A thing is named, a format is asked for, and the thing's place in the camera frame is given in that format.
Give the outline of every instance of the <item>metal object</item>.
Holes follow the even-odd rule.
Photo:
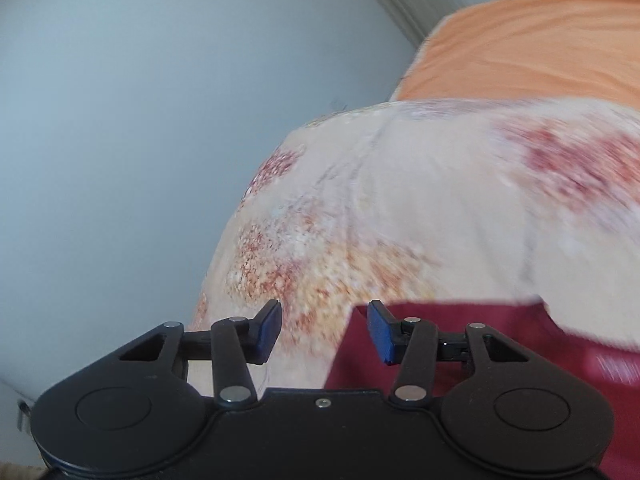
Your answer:
[[[251,397],[251,390],[245,386],[227,386],[220,392],[220,399],[226,402],[243,402]]]
[[[318,408],[328,408],[331,405],[331,401],[329,399],[316,399],[316,406]]]
[[[24,400],[20,400],[18,402],[18,431],[23,431],[26,434],[31,434],[31,428],[29,424],[30,416],[31,408],[26,402],[24,402]]]
[[[427,396],[427,391],[420,386],[414,384],[407,384],[400,386],[394,392],[396,397],[401,400],[423,400]]]

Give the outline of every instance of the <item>red cloth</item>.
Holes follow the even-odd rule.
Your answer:
[[[548,316],[542,303],[392,305],[398,318],[417,316],[443,332],[464,332],[483,322],[597,388],[613,407],[613,441],[600,465],[612,480],[640,480],[640,351],[612,348],[571,335]],[[379,388],[393,385],[398,366],[383,365],[367,333],[367,307],[353,310],[326,382],[327,388]],[[443,395],[464,380],[460,363],[438,363],[434,394]]]

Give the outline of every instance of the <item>orange pillowcase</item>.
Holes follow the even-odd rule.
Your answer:
[[[640,109],[640,0],[494,0],[430,37],[399,100],[580,96]]]

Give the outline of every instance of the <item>screw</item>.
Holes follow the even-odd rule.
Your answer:
[[[316,399],[316,406],[318,408],[328,408],[331,405],[329,399]]]
[[[400,386],[394,393],[400,400],[423,400],[427,396],[427,390],[415,384]]]
[[[251,391],[245,386],[227,386],[220,391],[220,399],[226,402],[242,402],[251,397]]]

